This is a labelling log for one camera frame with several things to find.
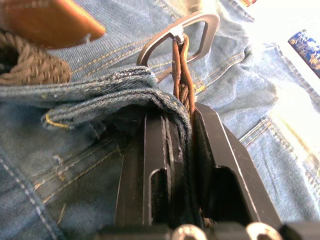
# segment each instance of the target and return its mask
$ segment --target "leather strap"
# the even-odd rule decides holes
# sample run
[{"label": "leather strap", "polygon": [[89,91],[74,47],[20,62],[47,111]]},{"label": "leather strap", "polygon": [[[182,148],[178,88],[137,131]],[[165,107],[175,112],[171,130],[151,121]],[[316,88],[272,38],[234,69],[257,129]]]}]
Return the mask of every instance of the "leather strap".
[{"label": "leather strap", "polygon": [[184,42],[178,45],[176,40],[172,44],[172,77],[174,82],[173,94],[183,103],[188,110],[191,123],[195,114],[194,84],[188,69],[187,57],[189,50],[189,38],[183,34]]},{"label": "leather strap", "polygon": [[0,29],[47,49],[84,44],[106,32],[72,0],[0,0]]}]

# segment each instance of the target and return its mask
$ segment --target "brown rope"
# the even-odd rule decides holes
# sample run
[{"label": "brown rope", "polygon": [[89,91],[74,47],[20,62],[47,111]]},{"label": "brown rope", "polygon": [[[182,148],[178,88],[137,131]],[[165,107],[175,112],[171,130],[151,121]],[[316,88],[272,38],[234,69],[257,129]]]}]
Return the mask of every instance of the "brown rope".
[{"label": "brown rope", "polygon": [[183,34],[184,42],[178,46],[177,41],[173,41],[173,61],[172,75],[174,81],[173,94],[183,103],[187,109],[191,122],[193,123],[195,112],[194,84],[187,65],[189,49],[189,38]]},{"label": "brown rope", "polygon": [[0,86],[61,84],[70,80],[69,65],[30,44],[27,40],[0,32]]}]

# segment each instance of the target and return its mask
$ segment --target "d-ring buckle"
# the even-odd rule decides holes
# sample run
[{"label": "d-ring buckle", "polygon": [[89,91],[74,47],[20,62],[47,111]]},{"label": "d-ring buckle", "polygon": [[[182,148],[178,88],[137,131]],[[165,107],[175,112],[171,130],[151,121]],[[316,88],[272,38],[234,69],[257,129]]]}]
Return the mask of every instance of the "d-ring buckle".
[{"label": "d-ring buckle", "polygon": [[[159,46],[167,38],[177,39],[178,42],[182,41],[180,36],[183,33],[184,27],[190,26],[194,23],[205,22],[203,34],[200,42],[200,47],[196,53],[187,58],[186,62],[198,60],[205,56],[211,48],[214,40],[220,18],[216,13],[205,12],[203,10],[196,11],[190,16],[183,17],[173,24],[170,24],[165,30],[155,35],[141,50],[136,64],[138,66],[148,67],[148,58],[152,51]],[[172,72],[172,67],[165,70],[161,76],[158,77],[158,82],[164,79],[168,74]]]}]

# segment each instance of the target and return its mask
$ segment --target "metal rivet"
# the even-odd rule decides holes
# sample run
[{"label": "metal rivet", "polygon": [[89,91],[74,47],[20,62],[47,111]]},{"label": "metal rivet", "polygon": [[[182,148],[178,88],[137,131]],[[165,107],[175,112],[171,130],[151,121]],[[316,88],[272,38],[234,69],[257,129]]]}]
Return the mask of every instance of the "metal rivet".
[{"label": "metal rivet", "polygon": [[251,240],[283,240],[277,230],[262,222],[249,224],[246,227],[246,232],[249,234]]},{"label": "metal rivet", "polygon": [[192,225],[192,224],[184,224],[174,230],[172,240],[186,240],[186,239],[194,239],[194,240],[208,240],[206,234],[201,230],[201,228]]}]

